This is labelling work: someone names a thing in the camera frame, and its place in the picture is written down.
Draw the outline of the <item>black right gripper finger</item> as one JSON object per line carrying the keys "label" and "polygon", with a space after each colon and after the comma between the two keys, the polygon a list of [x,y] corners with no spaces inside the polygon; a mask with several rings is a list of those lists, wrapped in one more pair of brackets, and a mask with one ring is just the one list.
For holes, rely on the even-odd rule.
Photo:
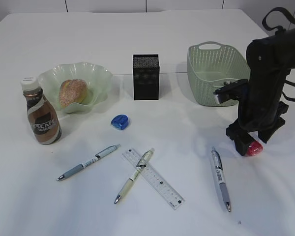
{"label": "black right gripper finger", "polygon": [[234,143],[237,152],[241,156],[245,156],[248,152],[248,148],[253,142],[253,137],[250,136],[247,132],[245,131],[240,131],[235,133],[234,135]]}
{"label": "black right gripper finger", "polygon": [[272,128],[269,128],[267,130],[261,130],[258,132],[258,137],[263,143],[267,143],[272,135],[283,125],[285,124],[285,120],[277,120],[276,123]]}

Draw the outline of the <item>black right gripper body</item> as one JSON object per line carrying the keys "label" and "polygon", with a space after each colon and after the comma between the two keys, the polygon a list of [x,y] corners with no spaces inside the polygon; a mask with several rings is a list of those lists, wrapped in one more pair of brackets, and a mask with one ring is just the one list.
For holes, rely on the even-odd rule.
{"label": "black right gripper body", "polygon": [[256,39],[248,45],[249,91],[247,98],[239,102],[236,119],[242,130],[259,132],[282,120],[277,110],[285,78],[290,73],[284,65],[292,52],[293,44],[287,39]]}

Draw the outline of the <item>blue black right robot arm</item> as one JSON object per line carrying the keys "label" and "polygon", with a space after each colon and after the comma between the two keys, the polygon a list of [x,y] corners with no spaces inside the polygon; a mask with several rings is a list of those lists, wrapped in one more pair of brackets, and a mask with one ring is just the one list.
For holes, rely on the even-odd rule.
{"label": "blue black right robot arm", "polygon": [[227,96],[238,100],[238,117],[226,129],[235,142],[236,151],[244,156],[254,142],[251,132],[267,143],[285,124],[281,118],[289,106],[280,99],[284,95],[286,77],[295,68],[295,29],[253,40],[246,50],[250,78],[230,84]]}

